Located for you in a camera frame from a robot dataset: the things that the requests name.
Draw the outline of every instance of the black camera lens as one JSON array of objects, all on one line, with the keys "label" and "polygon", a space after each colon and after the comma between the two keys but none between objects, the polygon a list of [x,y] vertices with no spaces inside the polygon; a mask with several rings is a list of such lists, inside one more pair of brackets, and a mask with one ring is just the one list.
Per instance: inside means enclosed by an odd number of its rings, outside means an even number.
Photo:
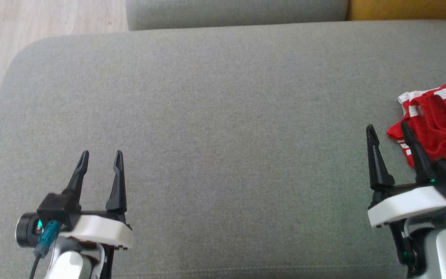
[{"label": "black camera lens", "polygon": [[16,224],[15,238],[20,247],[36,247],[42,233],[37,212],[27,212]]}]

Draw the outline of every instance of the yellow cushion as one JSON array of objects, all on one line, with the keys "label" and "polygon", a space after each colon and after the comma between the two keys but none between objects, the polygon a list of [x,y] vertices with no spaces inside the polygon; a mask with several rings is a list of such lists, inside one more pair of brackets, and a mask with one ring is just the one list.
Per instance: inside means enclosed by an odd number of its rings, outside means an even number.
[{"label": "yellow cushion", "polygon": [[350,0],[349,20],[446,19],[446,0]]}]

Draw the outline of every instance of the gray cushion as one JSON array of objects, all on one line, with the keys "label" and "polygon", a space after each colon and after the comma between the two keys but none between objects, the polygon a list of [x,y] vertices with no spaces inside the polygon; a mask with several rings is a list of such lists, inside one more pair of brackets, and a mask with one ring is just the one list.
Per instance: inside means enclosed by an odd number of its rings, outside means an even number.
[{"label": "gray cushion", "polygon": [[[365,127],[446,83],[446,21],[261,25],[39,41],[0,90],[0,278],[26,278],[14,225],[90,150],[82,207],[104,208],[125,157],[135,247],[117,279],[402,277],[373,229]],[[43,263],[40,274],[45,268]]]},{"label": "gray cushion", "polygon": [[348,0],[127,0],[130,30],[345,21]]}]

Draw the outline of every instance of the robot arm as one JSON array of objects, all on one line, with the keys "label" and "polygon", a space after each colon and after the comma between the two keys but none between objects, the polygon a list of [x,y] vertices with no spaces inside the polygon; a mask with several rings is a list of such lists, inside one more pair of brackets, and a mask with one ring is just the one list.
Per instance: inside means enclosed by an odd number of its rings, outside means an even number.
[{"label": "robot arm", "polygon": [[407,278],[446,279],[446,160],[432,162],[406,122],[404,140],[414,158],[416,183],[394,186],[372,125],[366,128],[373,200],[371,226],[389,226]]},{"label": "robot arm", "polygon": [[89,152],[84,151],[65,190],[49,193],[37,212],[23,214],[17,223],[18,245],[33,247],[36,256],[30,278],[39,259],[53,247],[45,279],[110,279],[115,250],[133,245],[133,232],[125,221],[122,152],[118,151],[115,158],[115,180],[105,211],[83,211],[79,204],[88,160]]}]

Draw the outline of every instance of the black cable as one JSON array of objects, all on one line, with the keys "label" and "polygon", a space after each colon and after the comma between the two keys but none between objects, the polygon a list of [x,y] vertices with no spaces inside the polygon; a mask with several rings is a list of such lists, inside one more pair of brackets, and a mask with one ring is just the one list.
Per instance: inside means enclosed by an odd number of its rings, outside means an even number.
[{"label": "black cable", "polygon": [[40,257],[36,257],[36,260],[34,261],[34,264],[32,265],[32,270],[30,270],[30,277],[29,279],[34,279],[34,276],[36,274],[37,265],[39,264]]}]

